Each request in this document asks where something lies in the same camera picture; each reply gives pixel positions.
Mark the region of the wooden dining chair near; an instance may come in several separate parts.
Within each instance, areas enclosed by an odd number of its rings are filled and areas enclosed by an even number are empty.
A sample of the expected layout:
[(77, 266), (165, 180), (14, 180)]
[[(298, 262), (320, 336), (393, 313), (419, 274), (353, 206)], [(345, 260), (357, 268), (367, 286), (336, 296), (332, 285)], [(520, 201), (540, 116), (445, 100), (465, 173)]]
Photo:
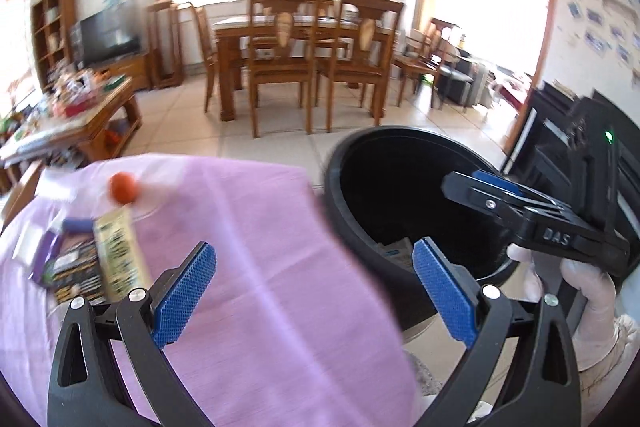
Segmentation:
[(321, 0), (248, 0), (248, 94), (252, 135), (263, 84), (295, 83), (305, 130), (312, 132), (312, 91)]

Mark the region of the orange tangerine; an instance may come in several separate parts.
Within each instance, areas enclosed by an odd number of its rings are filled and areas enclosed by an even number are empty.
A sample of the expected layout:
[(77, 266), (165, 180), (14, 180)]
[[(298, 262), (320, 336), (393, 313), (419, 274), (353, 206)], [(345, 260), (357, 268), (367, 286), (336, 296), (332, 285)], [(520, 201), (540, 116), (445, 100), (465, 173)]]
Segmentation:
[(130, 172), (116, 172), (108, 180), (108, 194), (119, 205), (132, 204), (139, 195), (136, 178)]

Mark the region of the black television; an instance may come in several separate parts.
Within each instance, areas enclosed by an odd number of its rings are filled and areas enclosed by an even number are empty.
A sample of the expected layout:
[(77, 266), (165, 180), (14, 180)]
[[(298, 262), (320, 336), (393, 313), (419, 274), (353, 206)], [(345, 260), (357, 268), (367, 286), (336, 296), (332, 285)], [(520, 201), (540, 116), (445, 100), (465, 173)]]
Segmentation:
[(140, 10), (134, 0), (96, 12), (79, 22), (80, 58), (85, 66), (101, 64), (142, 49)]

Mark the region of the beige green sachet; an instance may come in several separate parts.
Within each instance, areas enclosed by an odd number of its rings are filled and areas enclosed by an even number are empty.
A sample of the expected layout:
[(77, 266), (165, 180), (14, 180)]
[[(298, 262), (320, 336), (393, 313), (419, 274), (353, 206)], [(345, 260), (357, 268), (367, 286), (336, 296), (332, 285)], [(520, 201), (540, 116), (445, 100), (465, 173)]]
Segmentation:
[(136, 288), (151, 287), (151, 277), (128, 206), (119, 207), (94, 220), (93, 237), (105, 295), (110, 303), (117, 303)]

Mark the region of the wooden bookshelf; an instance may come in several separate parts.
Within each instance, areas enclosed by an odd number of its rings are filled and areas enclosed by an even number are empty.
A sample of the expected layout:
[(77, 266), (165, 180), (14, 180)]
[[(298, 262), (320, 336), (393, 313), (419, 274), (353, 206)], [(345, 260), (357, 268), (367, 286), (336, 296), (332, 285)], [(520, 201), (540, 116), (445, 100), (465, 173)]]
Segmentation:
[(42, 89), (58, 64), (73, 62), (70, 28), (76, 22), (76, 0), (40, 0), (32, 6), (32, 48)]

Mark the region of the black trash bin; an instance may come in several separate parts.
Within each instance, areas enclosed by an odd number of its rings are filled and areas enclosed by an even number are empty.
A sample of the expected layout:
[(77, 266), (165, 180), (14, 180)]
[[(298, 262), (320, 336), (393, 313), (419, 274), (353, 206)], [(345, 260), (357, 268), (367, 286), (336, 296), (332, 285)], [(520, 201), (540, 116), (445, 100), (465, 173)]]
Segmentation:
[(330, 154), (323, 179), (326, 217), (337, 236), (383, 289), (399, 327), (406, 331), (436, 310), (410, 260), (390, 248), (428, 236), (480, 284), (500, 286), (515, 263), (506, 234), (492, 220), (450, 202), (442, 180), (496, 168), (463, 144), (409, 127), (357, 131)]

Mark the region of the wooden dining table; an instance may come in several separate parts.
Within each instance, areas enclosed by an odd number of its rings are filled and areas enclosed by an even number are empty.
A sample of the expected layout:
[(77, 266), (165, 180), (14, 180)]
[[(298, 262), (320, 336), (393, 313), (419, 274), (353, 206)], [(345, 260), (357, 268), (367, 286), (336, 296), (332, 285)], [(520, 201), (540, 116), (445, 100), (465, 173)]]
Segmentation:
[(306, 108), (306, 131), (312, 131), (312, 96), (317, 76), (329, 83), (372, 84), (378, 89), (371, 108), (375, 124), (382, 118), (398, 20), (402, 6), (374, 0), (368, 8), (352, 4), (359, 13), (322, 17), (318, 6), (310, 15), (282, 5), (267, 14), (230, 17), (213, 26), (218, 56), (220, 119), (235, 118), (233, 71), (248, 70), (248, 94), (253, 133), (257, 134), (258, 87), (268, 83), (297, 83), (299, 104)]

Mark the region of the wooden coffee table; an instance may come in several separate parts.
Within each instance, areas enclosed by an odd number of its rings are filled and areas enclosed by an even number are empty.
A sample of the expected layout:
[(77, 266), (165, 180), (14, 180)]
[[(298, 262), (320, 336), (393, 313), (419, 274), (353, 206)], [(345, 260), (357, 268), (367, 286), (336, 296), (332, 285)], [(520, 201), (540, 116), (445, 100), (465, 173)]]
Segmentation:
[(18, 130), (1, 147), (1, 167), (12, 172), (23, 161), (50, 157), (74, 148), (88, 162), (117, 157), (142, 125), (134, 82), (102, 93), (95, 106), (70, 118), (47, 118), (36, 130)]

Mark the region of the tall wooden stand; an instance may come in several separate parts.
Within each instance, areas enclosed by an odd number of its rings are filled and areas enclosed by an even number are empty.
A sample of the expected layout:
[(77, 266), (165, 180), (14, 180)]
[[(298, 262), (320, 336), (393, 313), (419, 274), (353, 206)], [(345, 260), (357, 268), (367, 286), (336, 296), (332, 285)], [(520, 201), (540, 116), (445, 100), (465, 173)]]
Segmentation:
[(178, 87), (183, 82), (178, 5), (160, 0), (146, 7), (151, 82), (154, 89)]

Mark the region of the black barcode package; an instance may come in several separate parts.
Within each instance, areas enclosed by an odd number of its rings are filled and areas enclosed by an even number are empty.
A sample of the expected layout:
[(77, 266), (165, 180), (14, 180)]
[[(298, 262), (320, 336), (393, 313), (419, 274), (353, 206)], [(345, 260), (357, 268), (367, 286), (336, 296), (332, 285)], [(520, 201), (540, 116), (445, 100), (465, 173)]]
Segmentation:
[(107, 302), (98, 250), (93, 239), (84, 239), (51, 260), (44, 279), (59, 305), (76, 297), (85, 298), (92, 305)]

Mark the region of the purple tablecloth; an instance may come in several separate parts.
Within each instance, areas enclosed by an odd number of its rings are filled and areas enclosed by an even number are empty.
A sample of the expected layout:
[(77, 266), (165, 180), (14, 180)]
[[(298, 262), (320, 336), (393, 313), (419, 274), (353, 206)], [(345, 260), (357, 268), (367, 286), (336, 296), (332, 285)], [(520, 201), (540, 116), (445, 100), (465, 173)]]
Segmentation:
[(113, 208), (107, 182), (141, 190), (134, 228), (151, 277), (212, 245), (217, 270), (166, 357), (218, 426), (410, 426), (419, 389), (392, 312), (331, 233), (305, 170), (145, 154), (48, 180), (1, 236), (1, 372), (39, 424), (60, 330), (29, 259), (59, 213)]

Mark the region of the wooden dining chair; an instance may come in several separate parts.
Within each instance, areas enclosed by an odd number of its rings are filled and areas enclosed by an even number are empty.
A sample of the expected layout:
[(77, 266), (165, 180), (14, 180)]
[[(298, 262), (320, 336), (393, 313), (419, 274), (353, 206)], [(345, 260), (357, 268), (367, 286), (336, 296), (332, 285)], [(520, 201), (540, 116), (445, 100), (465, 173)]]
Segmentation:
[(295, 83), (305, 130), (312, 132), (312, 91), (321, 0), (248, 0), (248, 94), (252, 135), (263, 84)]
[(317, 61), (318, 76), (326, 78), (326, 131), (333, 127), (335, 86), (356, 83), (373, 88), (370, 115), (381, 124), (390, 79), (390, 65), (402, 11), (394, 0), (340, 0), (328, 58)]

